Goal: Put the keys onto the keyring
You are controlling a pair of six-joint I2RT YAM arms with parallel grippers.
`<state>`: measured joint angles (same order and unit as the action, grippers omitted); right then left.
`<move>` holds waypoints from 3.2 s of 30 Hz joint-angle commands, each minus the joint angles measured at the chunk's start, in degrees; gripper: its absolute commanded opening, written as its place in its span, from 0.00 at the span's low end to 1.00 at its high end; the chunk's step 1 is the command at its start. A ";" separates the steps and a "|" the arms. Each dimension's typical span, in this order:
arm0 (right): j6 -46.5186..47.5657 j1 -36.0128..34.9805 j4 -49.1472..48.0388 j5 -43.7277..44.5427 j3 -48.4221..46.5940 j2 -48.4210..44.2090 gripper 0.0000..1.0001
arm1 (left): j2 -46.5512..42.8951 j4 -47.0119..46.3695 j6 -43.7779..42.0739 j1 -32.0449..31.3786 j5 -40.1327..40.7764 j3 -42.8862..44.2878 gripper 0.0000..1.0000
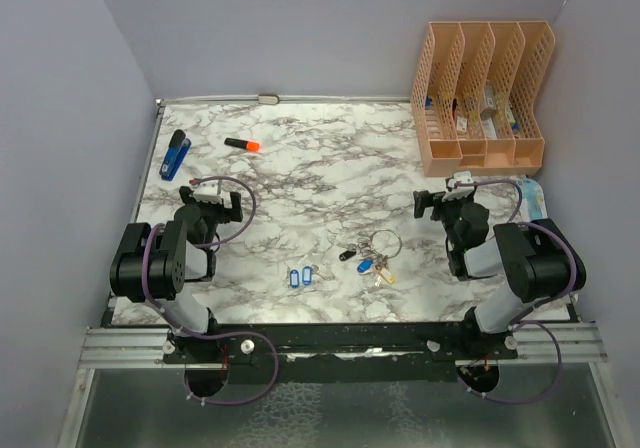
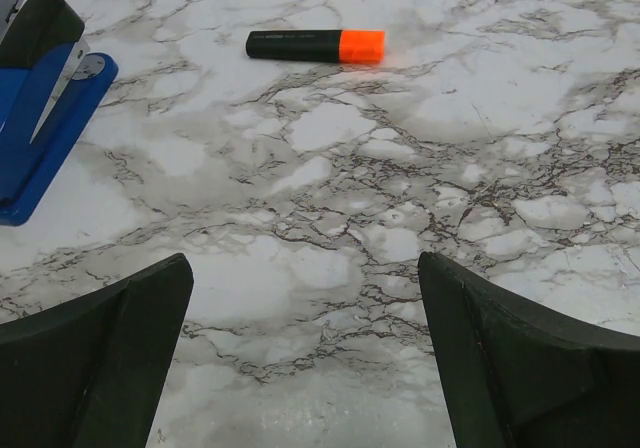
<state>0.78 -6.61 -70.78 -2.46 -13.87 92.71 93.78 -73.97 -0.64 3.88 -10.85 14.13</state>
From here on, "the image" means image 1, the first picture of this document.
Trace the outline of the keyring with key bunch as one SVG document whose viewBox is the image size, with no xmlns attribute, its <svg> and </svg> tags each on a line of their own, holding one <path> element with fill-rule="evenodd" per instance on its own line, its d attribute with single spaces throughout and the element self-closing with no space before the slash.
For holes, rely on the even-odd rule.
<svg viewBox="0 0 640 448">
<path fill-rule="evenodd" d="M 393 242 L 392 252 L 385 252 L 383 248 L 378 249 L 375 245 L 376 239 L 380 235 L 389 235 Z M 397 278 L 389 268 L 389 261 L 396 258 L 403 249 L 403 241 L 398 233 L 392 229 L 382 228 L 371 233 L 359 232 L 357 241 L 349 244 L 338 255 L 340 262 L 346 262 L 360 257 L 356 272 L 359 276 L 374 275 L 374 285 L 379 287 L 382 284 L 393 285 Z"/>
</svg>

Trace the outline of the blue tag key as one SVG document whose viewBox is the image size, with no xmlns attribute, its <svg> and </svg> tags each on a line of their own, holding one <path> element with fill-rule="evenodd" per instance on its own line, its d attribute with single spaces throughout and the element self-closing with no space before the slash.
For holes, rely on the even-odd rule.
<svg viewBox="0 0 640 448">
<path fill-rule="evenodd" d="M 319 276 L 320 268 L 318 265 L 307 265 L 302 268 L 301 281 L 304 286 L 309 286 Z"/>
<path fill-rule="evenodd" d="M 298 288 L 300 286 L 300 273 L 297 269 L 291 269 L 289 271 L 289 285 L 292 288 Z"/>
</svg>

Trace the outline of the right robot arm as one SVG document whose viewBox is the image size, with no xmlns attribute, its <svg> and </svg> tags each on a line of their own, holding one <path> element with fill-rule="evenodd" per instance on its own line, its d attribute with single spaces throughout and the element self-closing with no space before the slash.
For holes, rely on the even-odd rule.
<svg viewBox="0 0 640 448">
<path fill-rule="evenodd" d="M 549 218 L 489 227 L 489 210 L 474 191 L 415 191 L 414 217 L 431 209 L 442 224 L 449 268 L 460 281 L 504 274 L 506 281 L 485 302 L 470 308 L 461 322 L 459 346 L 481 359 L 537 308 L 581 290 L 586 268 Z"/>
</svg>

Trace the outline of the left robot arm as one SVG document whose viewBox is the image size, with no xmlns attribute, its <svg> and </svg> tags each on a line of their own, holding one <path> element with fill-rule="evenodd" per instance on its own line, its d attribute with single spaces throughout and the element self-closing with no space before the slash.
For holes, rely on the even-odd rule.
<svg viewBox="0 0 640 448">
<path fill-rule="evenodd" d="M 187 337 L 186 350 L 206 363 L 220 353 L 211 310 L 195 299 L 188 285 L 213 279 L 216 254 L 209 246 L 219 239 L 221 224 L 241 223 L 241 194 L 230 204 L 208 187 L 179 189 L 182 206 L 163 227 L 130 223 L 110 267 L 111 290 L 118 297 L 152 308 L 176 336 Z"/>
</svg>

